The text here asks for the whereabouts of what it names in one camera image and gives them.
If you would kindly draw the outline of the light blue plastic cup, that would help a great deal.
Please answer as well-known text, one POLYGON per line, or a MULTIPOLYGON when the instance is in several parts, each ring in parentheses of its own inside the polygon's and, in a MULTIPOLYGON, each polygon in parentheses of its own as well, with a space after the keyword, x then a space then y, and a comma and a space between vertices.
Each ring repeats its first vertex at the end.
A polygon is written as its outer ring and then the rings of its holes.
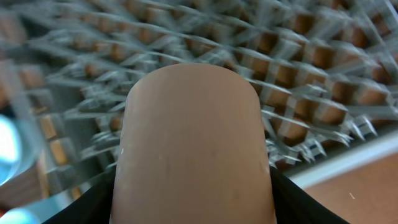
POLYGON ((40 223, 25 208, 40 198, 34 158, 24 150, 25 141, 16 123, 1 116, 1 223, 40 223))

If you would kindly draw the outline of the pink plastic cup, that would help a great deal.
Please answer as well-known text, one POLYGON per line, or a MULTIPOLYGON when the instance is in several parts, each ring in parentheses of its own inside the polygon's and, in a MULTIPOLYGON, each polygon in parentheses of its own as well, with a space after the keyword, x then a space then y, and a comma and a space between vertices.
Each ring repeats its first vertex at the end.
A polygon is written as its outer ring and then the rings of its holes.
POLYGON ((275 223, 264 127, 237 73, 178 64, 128 94, 113 223, 275 223))

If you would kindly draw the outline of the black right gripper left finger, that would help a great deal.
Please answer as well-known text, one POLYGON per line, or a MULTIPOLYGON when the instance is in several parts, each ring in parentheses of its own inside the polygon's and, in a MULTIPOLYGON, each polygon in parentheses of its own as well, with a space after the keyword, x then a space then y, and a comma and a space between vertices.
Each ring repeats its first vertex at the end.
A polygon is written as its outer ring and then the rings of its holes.
POLYGON ((99 182, 43 224, 108 224, 115 176, 116 168, 108 169, 99 182))

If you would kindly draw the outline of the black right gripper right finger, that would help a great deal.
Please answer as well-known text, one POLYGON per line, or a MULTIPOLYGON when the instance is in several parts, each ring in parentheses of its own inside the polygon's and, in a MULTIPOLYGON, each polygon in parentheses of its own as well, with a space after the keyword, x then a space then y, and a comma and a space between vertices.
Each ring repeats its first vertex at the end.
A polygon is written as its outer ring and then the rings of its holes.
POLYGON ((349 224, 283 175, 270 167, 278 224, 349 224))

